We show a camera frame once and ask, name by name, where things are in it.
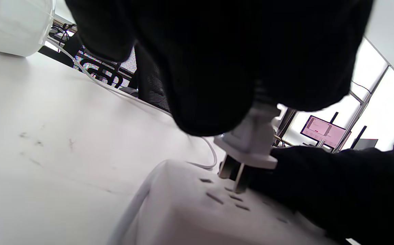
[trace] office chair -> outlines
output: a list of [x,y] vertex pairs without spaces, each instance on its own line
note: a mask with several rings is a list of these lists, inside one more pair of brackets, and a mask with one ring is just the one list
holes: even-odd
[[169,112],[159,68],[138,45],[135,46],[135,55],[137,70],[130,81],[129,87],[138,88],[139,99]]
[[[55,37],[55,32],[56,30],[53,29],[50,33],[50,37]],[[70,38],[59,39],[58,41],[64,44],[64,50],[75,57],[81,65],[88,64],[87,71],[90,74],[94,74],[97,80],[106,82],[108,85],[114,86],[115,88],[125,87],[129,83],[128,81],[131,80],[133,73],[122,68],[121,63],[99,59],[91,54],[85,46],[83,46],[77,32]],[[43,46],[39,50],[39,53],[74,68],[73,61],[62,52],[56,52],[49,47]]]

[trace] white desk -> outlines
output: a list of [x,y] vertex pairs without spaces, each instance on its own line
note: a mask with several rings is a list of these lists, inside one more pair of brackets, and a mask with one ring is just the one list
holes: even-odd
[[163,113],[42,54],[0,54],[0,245],[104,244],[169,158],[213,161]]

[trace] chair backrest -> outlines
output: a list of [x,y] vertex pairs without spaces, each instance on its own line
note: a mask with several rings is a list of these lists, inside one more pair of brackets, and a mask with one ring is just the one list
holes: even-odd
[[167,98],[162,88],[159,68],[152,62],[145,51],[135,46],[136,67],[138,76],[138,98],[169,112]]

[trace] computer screen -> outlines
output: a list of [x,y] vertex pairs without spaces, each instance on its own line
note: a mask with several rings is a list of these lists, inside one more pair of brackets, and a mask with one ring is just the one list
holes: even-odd
[[315,141],[324,140],[324,145],[334,149],[344,135],[345,129],[315,116],[310,116],[300,133]]
[[353,149],[361,150],[376,147],[379,140],[376,138],[360,138]]

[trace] scuff mark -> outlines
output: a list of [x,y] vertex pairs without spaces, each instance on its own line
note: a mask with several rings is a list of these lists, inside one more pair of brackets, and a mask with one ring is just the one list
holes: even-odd
[[69,149],[71,150],[71,152],[73,152],[74,143],[75,143],[76,141],[74,141],[72,138],[69,138],[68,141],[69,141]]
[[40,162],[33,160],[32,158],[29,157],[29,161],[31,161],[32,163],[40,166],[40,167],[44,167]]

